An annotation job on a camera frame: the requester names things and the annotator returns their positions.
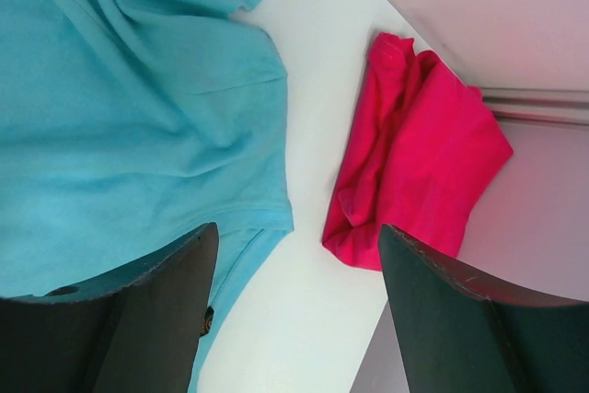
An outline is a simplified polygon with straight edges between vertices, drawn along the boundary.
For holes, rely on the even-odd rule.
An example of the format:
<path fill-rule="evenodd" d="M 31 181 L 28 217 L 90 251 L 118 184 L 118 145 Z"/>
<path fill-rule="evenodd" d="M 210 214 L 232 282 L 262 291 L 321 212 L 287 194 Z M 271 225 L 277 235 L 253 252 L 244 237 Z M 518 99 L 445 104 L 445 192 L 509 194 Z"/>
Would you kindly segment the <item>folded red t shirt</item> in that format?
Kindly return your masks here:
<path fill-rule="evenodd" d="M 383 225 L 456 257 L 475 204 L 513 155 L 479 90 L 413 45 L 382 32 L 367 54 L 321 240 L 355 268 L 380 269 Z"/>

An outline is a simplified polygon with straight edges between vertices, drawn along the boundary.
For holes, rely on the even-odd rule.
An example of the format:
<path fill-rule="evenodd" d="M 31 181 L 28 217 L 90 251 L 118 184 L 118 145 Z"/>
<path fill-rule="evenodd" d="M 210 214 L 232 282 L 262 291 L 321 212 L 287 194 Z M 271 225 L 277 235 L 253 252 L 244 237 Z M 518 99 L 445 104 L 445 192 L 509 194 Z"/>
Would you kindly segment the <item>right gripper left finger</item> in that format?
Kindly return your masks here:
<path fill-rule="evenodd" d="M 205 224 L 91 279 L 2 299 L 2 391 L 187 391 L 218 244 Z"/>

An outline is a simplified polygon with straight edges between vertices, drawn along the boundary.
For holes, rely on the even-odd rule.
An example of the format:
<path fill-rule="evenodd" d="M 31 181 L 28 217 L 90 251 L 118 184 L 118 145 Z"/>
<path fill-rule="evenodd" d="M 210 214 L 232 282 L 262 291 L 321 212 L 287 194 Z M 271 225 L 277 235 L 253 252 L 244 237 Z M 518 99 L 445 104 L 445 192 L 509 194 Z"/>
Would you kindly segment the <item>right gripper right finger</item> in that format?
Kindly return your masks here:
<path fill-rule="evenodd" d="M 586 302 L 507 282 L 392 225 L 378 247 L 410 391 L 587 391 Z"/>

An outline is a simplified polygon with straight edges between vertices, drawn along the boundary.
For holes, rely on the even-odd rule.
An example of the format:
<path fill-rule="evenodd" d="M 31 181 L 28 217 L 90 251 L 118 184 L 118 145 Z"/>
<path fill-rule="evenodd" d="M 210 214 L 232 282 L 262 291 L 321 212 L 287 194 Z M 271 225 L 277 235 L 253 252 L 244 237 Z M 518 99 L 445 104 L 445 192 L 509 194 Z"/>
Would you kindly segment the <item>right corner aluminium post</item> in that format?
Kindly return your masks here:
<path fill-rule="evenodd" d="M 588 126 L 588 92 L 483 88 L 483 101 L 498 118 Z"/>

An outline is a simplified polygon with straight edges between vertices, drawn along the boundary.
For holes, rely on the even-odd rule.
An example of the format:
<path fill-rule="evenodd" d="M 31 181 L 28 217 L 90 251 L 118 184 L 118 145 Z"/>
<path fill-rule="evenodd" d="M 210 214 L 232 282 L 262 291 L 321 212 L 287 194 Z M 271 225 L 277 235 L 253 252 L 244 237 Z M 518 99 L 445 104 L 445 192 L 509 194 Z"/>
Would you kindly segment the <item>turquoise t shirt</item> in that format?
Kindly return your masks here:
<path fill-rule="evenodd" d="M 1 293 L 42 295 L 205 223 L 211 330 L 293 228 L 287 73 L 262 0 L 1 0 Z"/>

